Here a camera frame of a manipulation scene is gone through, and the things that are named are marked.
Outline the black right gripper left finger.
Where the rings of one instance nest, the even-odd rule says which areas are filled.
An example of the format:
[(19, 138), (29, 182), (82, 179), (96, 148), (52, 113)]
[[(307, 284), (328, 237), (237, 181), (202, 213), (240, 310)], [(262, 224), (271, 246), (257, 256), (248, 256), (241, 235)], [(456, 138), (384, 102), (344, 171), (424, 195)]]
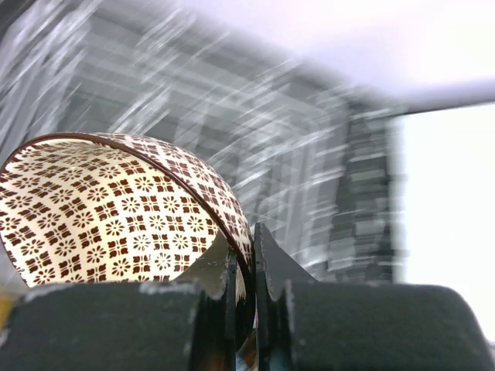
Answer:
[(33, 288), (7, 323), (10, 370), (232, 370), (236, 259), (224, 236), (168, 283)]

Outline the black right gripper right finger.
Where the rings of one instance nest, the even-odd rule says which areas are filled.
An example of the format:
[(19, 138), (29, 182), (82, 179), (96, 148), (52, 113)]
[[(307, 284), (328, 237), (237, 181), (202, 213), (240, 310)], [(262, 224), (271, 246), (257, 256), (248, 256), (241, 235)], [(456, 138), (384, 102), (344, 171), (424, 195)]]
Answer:
[(433, 285), (320, 282), (254, 228), (261, 370), (492, 370), (470, 306)]

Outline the brown white patterned bowl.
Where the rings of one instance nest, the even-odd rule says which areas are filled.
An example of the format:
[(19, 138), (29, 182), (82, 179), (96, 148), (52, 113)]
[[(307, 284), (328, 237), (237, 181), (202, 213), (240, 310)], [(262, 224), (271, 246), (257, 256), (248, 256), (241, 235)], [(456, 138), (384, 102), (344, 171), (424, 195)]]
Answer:
[(54, 133), (1, 168), (1, 240), (30, 287), (171, 281), (224, 238), (237, 258), (237, 323), (254, 322), (253, 248), (232, 188), (203, 159), (130, 134)]

